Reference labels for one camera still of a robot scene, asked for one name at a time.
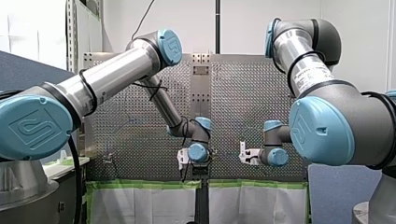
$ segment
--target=white bracket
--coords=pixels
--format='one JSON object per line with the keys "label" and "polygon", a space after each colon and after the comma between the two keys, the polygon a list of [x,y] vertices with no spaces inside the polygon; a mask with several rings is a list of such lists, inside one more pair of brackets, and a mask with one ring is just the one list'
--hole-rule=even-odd
{"label": "white bracket", "polygon": [[262,162],[260,161],[261,150],[261,148],[246,149],[246,143],[240,142],[239,160],[242,163],[249,165],[262,165]]}
{"label": "white bracket", "polygon": [[183,169],[183,165],[187,165],[189,163],[189,149],[183,147],[181,150],[177,152],[177,161],[178,161],[178,170]]}

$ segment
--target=vertical rod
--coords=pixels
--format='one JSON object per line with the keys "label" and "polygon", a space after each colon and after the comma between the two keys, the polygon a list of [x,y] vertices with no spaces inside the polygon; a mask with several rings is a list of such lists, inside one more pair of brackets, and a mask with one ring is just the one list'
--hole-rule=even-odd
{"label": "vertical rod", "polygon": [[216,54],[220,54],[220,0],[216,0]]}
{"label": "vertical rod", "polygon": [[195,191],[195,219],[197,224],[209,224],[209,185],[207,177],[201,179],[201,188]]}

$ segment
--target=logo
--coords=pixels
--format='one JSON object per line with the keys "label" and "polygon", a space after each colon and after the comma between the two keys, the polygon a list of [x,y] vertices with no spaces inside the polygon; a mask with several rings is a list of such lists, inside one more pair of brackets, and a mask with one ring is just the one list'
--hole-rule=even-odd
{"label": "logo", "polygon": [[296,140],[298,140],[300,144],[303,144],[305,142],[306,134],[311,131],[304,118],[301,115],[298,115],[291,132]]}
{"label": "logo", "polygon": [[177,37],[173,36],[172,38],[168,39],[168,48],[172,50],[172,52],[176,55],[180,53],[180,47],[178,46]]}
{"label": "logo", "polygon": [[62,133],[61,128],[45,108],[37,109],[11,122],[8,127],[31,150],[36,150]]}

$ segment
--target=white wall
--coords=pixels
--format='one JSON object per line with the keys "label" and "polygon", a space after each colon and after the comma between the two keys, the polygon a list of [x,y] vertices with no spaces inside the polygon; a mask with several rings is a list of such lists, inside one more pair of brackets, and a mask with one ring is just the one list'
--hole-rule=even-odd
{"label": "white wall", "polygon": [[[104,0],[104,51],[124,51],[150,1]],[[337,27],[343,42],[336,77],[360,91],[396,88],[396,60],[391,58],[396,24],[390,19],[394,1],[222,0],[221,53],[263,54],[265,30],[274,17],[322,18]],[[185,53],[214,52],[215,1],[155,1],[138,35],[162,28],[178,33]]]}
{"label": "white wall", "polygon": [[320,18],[320,1],[222,0],[221,53],[264,54],[267,25],[276,17],[282,20]]}
{"label": "white wall", "polygon": [[392,1],[322,0],[322,18],[335,25],[343,42],[341,61],[333,73],[360,91],[387,90]]}
{"label": "white wall", "polygon": [[[124,51],[151,0],[104,0],[104,50]],[[319,0],[221,1],[221,53],[263,54],[267,24],[274,18],[320,17]],[[215,51],[215,1],[155,1],[139,35],[170,28],[183,51]]]}
{"label": "white wall", "polygon": [[[131,39],[151,0],[104,0],[104,50],[121,52]],[[213,0],[155,1],[137,35],[159,29],[174,30],[184,52],[214,49]]]}

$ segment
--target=pegboard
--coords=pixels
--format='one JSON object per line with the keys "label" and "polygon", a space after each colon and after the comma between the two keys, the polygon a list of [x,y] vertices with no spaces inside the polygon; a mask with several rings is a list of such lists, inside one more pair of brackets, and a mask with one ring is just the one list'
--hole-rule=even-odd
{"label": "pegboard", "polygon": [[[87,53],[85,68],[115,55]],[[291,99],[285,75],[262,56],[205,54],[203,63],[202,55],[183,55],[179,65],[157,76],[169,88],[182,116],[208,113],[212,118],[210,146],[217,155],[211,178],[304,181],[305,164],[292,146],[286,146],[290,163],[282,168],[249,166],[238,158],[240,140],[246,140],[247,147],[262,147],[265,120],[287,121]],[[197,71],[205,73],[206,68],[208,74],[198,77]],[[201,99],[200,106],[197,92],[205,93],[206,101]],[[86,120],[91,126],[86,128],[86,145],[95,151],[87,170],[89,179],[180,179],[176,156],[182,139],[166,133],[166,124],[144,89],[128,87]]]}
{"label": "pegboard", "polygon": [[252,55],[212,55],[212,148],[217,152],[211,178],[303,181],[306,167],[291,144],[284,167],[250,166],[239,161],[239,142],[263,147],[263,124],[268,119],[288,123],[292,100],[286,75],[272,61]]}

